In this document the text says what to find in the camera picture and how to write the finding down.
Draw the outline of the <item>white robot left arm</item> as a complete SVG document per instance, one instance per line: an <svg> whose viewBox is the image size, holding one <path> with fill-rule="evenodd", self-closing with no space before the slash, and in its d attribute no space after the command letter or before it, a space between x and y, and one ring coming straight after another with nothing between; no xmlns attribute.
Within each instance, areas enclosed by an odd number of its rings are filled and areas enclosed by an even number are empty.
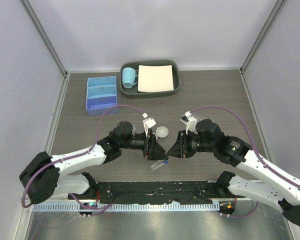
<svg viewBox="0 0 300 240"><path fill-rule="evenodd" d="M38 153L19 175L24 187L23 207L27 207L26 198L31 205L37 205L60 194L92 199L97 192L96 181L86 172L73 173L109 163L121 156L122 149L140 150L149 161L168 160L166 151L154 136L152 128L155 125L155 120L148 117L143 120L143 132L134 133L130 122L121 121L108 136L87 148L62 155L50 156L46 151Z"/></svg>

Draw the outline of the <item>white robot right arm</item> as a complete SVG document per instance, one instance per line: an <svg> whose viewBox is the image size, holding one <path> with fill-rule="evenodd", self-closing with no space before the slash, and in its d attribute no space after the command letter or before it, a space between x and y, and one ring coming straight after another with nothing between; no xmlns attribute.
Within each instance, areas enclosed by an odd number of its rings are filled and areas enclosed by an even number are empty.
<svg viewBox="0 0 300 240"><path fill-rule="evenodd" d="M168 156L189 159L196 153L212 153L220 162L256 177L253 183L224 171L217 179L216 193L251 198L278 210L300 227L300 179L269 162L244 140L225 135L210 119L197 120L193 115L182 116L185 130L178 132Z"/></svg>

